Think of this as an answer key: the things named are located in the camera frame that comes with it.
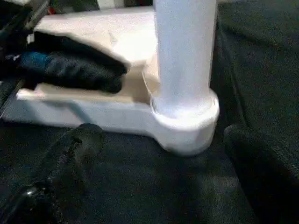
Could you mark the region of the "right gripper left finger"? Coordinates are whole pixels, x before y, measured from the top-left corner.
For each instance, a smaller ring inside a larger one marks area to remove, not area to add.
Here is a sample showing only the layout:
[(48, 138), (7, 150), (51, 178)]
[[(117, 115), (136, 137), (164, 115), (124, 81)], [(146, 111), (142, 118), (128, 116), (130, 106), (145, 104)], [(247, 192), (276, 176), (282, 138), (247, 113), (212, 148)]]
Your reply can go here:
[(63, 134), (0, 207), (2, 224), (73, 224), (88, 195), (103, 130), (82, 124)]

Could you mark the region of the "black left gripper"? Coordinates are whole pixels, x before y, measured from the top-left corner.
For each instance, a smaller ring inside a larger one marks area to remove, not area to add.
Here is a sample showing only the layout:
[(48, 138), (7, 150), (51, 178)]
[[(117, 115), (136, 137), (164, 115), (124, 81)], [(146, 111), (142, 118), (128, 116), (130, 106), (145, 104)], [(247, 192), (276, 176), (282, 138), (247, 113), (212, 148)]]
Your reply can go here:
[[(33, 40), (35, 48), (55, 53), (25, 53)], [(20, 67), (22, 55), (23, 69)], [(93, 47), (69, 35), (33, 30), (0, 31), (1, 83), (20, 80), (24, 82), (22, 86), (30, 89), (36, 82), (118, 93), (121, 75), (127, 71), (127, 65), (106, 48)]]

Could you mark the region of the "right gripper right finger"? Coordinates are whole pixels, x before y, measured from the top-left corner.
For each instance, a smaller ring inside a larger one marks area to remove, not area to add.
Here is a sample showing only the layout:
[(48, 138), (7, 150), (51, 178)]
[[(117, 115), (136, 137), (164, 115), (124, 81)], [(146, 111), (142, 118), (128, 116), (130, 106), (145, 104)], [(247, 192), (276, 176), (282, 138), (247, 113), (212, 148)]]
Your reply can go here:
[(262, 224), (299, 222), (299, 158), (288, 146), (248, 127), (224, 131), (226, 154)]

